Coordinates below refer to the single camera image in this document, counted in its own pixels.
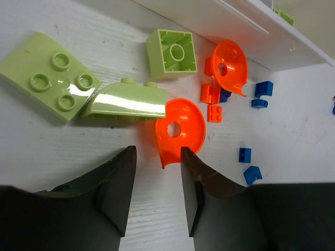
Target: blue toy piece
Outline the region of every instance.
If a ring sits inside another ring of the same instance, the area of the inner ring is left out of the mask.
[[[253,99],[251,101],[251,106],[255,108],[266,108],[269,103],[263,99]]]
[[[273,83],[271,81],[260,82],[256,84],[255,97],[260,98],[262,95],[272,96]]]
[[[221,88],[220,92],[220,103],[225,103],[228,101],[228,98],[230,97],[231,92]]]
[[[243,175],[248,186],[252,185],[255,180],[263,179],[260,168],[258,166],[250,166],[247,170],[245,170]]]
[[[239,162],[240,163],[250,163],[251,162],[251,149],[250,148],[240,148]]]

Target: orange plastic funnel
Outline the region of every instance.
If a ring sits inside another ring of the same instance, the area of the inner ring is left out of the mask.
[[[223,89],[246,97],[242,88],[248,81],[247,58],[233,41],[225,40],[215,47],[212,57],[206,59],[205,74],[214,76]]]
[[[172,99],[166,103],[166,118],[158,119],[155,125],[156,140],[162,168],[180,162],[180,149],[188,146],[197,153],[204,144],[206,126],[199,108],[184,98]],[[177,135],[169,134],[169,125],[177,124]]]

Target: orange toy part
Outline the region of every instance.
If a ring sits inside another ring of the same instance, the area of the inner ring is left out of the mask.
[[[201,97],[200,100],[207,104],[218,104],[220,103],[220,87],[213,87],[210,84],[204,84],[201,86]]]
[[[220,123],[222,122],[222,107],[208,105],[207,107],[207,121]]]
[[[204,144],[206,125],[199,108],[184,98],[172,99],[166,103],[166,118],[158,119],[155,125],[156,140],[162,168],[180,162],[182,146],[188,146],[197,153]],[[176,137],[169,135],[168,127],[172,122],[180,126]]]
[[[248,81],[248,64],[242,49],[233,41],[219,43],[212,57],[205,62],[205,75],[213,76],[223,89],[246,97],[242,93]]]

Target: green lego brick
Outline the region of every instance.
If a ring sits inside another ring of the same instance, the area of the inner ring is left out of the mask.
[[[87,103],[82,117],[150,120],[165,118],[166,91],[157,83],[136,85],[134,78],[107,85]]]
[[[197,73],[191,32],[157,29],[147,38],[151,76],[157,79]]]
[[[277,15],[279,15],[279,10],[278,10],[278,9],[273,8],[272,10],[273,10]]]
[[[288,22],[290,25],[294,27],[294,19],[292,17],[290,17],[288,14],[286,14],[282,10],[279,11],[279,15],[281,18],[283,18],[286,22]]]
[[[39,32],[0,62],[0,74],[65,121],[71,120],[101,85],[79,60]]]

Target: white table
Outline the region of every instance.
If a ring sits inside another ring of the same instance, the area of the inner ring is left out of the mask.
[[[0,3],[0,59],[34,31],[54,38],[104,83],[134,77],[150,80],[145,40],[156,28],[184,30],[130,0],[13,0]],[[199,74],[160,81],[168,99],[199,102],[204,59],[214,44],[194,35]],[[331,98],[335,73],[327,65],[271,74],[250,62],[247,98],[223,104],[223,123],[207,123],[198,156],[245,185],[238,148],[252,148],[257,182],[335,181]],[[252,109],[257,81],[274,82],[269,107]],[[0,184],[29,191],[50,190],[103,163],[122,147],[136,145],[138,165],[126,237],[120,251],[193,251],[188,237],[180,164],[161,169],[152,122],[76,119],[63,125],[42,107],[1,80]]]

